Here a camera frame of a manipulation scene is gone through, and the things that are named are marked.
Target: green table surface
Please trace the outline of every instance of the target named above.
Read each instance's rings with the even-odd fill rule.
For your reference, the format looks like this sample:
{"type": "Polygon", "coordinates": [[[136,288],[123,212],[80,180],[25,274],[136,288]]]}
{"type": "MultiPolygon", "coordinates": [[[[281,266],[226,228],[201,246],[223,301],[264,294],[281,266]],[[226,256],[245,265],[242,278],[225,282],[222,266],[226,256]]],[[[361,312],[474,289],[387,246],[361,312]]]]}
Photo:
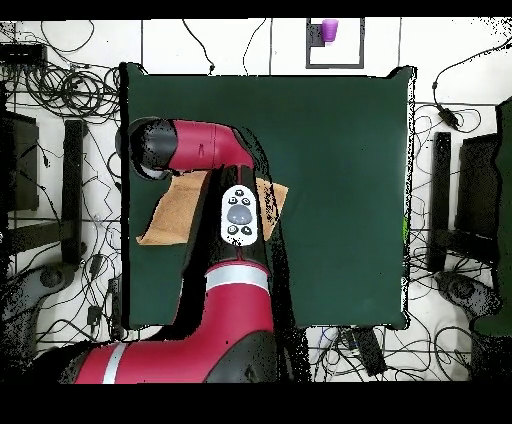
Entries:
{"type": "MultiPolygon", "coordinates": [[[[298,326],[403,326],[408,86],[389,78],[144,75],[128,64],[130,122],[217,122],[258,137],[275,182],[298,326]]],[[[169,181],[130,175],[129,322],[169,324],[185,245],[139,246],[169,181]]]]}

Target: red robot arm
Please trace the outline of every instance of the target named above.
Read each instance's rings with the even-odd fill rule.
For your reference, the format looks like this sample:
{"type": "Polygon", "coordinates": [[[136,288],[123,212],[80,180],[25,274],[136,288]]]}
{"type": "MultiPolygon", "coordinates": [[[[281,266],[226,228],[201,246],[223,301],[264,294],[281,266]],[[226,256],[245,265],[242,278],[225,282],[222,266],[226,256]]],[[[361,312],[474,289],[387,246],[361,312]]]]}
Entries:
{"type": "Polygon", "coordinates": [[[202,316],[181,340],[94,348],[75,382],[275,381],[269,271],[253,160],[240,134],[213,123],[149,120],[129,129],[129,136],[136,169],[209,170],[183,271],[183,292],[196,290],[203,296],[202,316]]]}

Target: black stand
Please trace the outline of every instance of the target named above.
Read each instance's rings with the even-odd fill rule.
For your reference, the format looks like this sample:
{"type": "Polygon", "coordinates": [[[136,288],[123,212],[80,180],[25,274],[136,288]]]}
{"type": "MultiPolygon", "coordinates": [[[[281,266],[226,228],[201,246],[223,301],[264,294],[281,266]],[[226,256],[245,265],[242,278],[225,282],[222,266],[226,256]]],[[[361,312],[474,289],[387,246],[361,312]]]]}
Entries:
{"type": "MultiPolygon", "coordinates": [[[[11,152],[9,152],[9,147],[7,143],[4,143],[5,140],[5,131],[4,131],[4,116],[6,112],[7,105],[7,88],[5,86],[5,81],[0,81],[0,155],[2,158],[11,158],[11,152]]],[[[0,184],[2,187],[0,189],[0,274],[3,281],[7,275],[7,269],[9,267],[9,246],[6,242],[5,235],[8,232],[9,228],[9,218],[8,218],[8,196],[9,196],[9,169],[11,168],[11,163],[9,163],[9,159],[7,163],[4,162],[3,166],[0,166],[0,184]]]]}
{"type": "Polygon", "coordinates": [[[448,250],[486,265],[496,263],[498,244],[494,218],[498,207],[498,180],[492,175],[495,174],[493,158],[497,146],[495,135],[464,140],[456,229],[449,230],[451,136],[443,132],[435,134],[426,256],[429,272],[444,271],[448,250]],[[484,141],[491,142],[491,147],[485,146],[488,150],[485,155],[478,148],[484,141]]]}
{"type": "Polygon", "coordinates": [[[10,254],[61,242],[62,261],[78,267],[82,243],[82,157],[87,125],[78,119],[64,122],[62,215],[58,222],[29,225],[8,231],[10,254]]]}

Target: floor tile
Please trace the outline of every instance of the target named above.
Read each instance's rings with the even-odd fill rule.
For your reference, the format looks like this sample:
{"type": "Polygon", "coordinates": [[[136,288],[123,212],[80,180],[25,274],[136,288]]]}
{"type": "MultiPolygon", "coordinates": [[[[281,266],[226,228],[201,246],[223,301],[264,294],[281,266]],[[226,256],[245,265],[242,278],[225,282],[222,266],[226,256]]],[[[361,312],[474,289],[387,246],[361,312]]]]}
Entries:
{"type": "MultiPolygon", "coordinates": [[[[268,75],[270,18],[186,19],[215,64],[213,75],[268,75]],[[249,50],[244,53],[254,31],[249,50]]],[[[181,19],[144,21],[143,65],[152,74],[207,74],[210,63],[181,19]]]]}
{"type": "MultiPolygon", "coordinates": [[[[74,53],[63,52],[76,49],[89,38],[93,29],[89,21],[45,21],[43,29],[49,43],[70,61],[106,67],[119,66],[121,62],[140,63],[141,21],[94,20],[93,24],[89,42],[74,53]]],[[[44,41],[40,21],[22,21],[17,30],[18,41],[44,41]]],[[[48,60],[66,66],[66,61],[52,49],[48,51],[48,60]]]]}
{"type": "Polygon", "coordinates": [[[274,18],[272,75],[386,77],[398,66],[400,18],[365,18],[364,69],[306,69],[306,18],[274,18]]]}
{"type": "Polygon", "coordinates": [[[14,40],[16,21],[0,22],[0,43],[9,43],[14,40]]]}
{"type": "MultiPolygon", "coordinates": [[[[417,101],[433,101],[432,83],[444,68],[512,35],[510,23],[493,28],[493,19],[500,18],[402,18],[400,65],[418,68],[417,101]]],[[[454,67],[439,78],[437,101],[499,104],[512,96],[511,70],[510,49],[454,67]]]]}

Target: purple cup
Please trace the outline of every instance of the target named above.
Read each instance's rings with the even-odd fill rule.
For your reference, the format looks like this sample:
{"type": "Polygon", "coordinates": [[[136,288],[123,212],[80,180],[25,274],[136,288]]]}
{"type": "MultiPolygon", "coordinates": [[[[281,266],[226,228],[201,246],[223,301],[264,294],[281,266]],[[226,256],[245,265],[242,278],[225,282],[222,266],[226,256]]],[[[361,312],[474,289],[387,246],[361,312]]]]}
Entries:
{"type": "Polygon", "coordinates": [[[337,19],[324,19],[322,21],[322,37],[324,42],[332,43],[336,39],[338,22],[337,19]]]}

